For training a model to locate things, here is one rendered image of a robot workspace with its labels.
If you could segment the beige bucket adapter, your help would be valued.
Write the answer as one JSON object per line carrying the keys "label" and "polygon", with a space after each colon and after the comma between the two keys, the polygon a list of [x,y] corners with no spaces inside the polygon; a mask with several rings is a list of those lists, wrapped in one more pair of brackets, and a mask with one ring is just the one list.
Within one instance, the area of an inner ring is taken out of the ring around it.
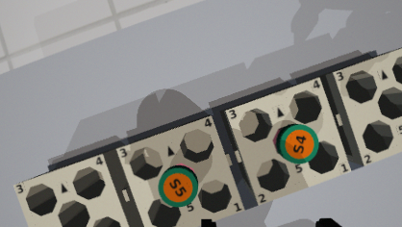
{"label": "beige bucket adapter", "polygon": [[[244,211],[229,153],[211,115],[143,139],[116,151],[144,227],[198,227],[201,219],[216,221]],[[196,197],[179,208],[163,202],[158,191],[163,173],[176,164],[193,168],[198,179]]]}
{"label": "beige bucket adapter", "polygon": [[144,227],[116,151],[124,145],[13,185],[28,227]]}
{"label": "beige bucket adapter", "polygon": [[[220,114],[243,181],[258,205],[351,171],[320,78]],[[305,164],[288,162],[275,149],[273,139],[278,129],[290,124],[306,125],[318,137],[318,151]]]}
{"label": "beige bucket adapter", "polygon": [[402,152],[402,48],[375,57],[313,78],[323,85],[347,160],[363,166]]}

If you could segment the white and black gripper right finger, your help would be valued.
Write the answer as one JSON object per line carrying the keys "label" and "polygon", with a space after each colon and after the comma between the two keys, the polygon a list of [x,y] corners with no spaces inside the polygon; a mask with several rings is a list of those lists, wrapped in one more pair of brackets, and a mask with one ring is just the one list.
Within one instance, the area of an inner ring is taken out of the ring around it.
{"label": "white and black gripper right finger", "polygon": [[332,218],[321,218],[316,222],[315,227],[341,227]]}

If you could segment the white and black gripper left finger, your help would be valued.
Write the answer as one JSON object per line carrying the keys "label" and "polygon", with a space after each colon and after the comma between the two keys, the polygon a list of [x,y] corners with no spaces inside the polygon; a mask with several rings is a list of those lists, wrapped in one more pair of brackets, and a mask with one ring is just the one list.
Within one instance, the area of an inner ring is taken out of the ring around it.
{"label": "white and black gripper left finger", "polygon": [[216,222],[211,219],[201,219],[201,227],[216,227]]}

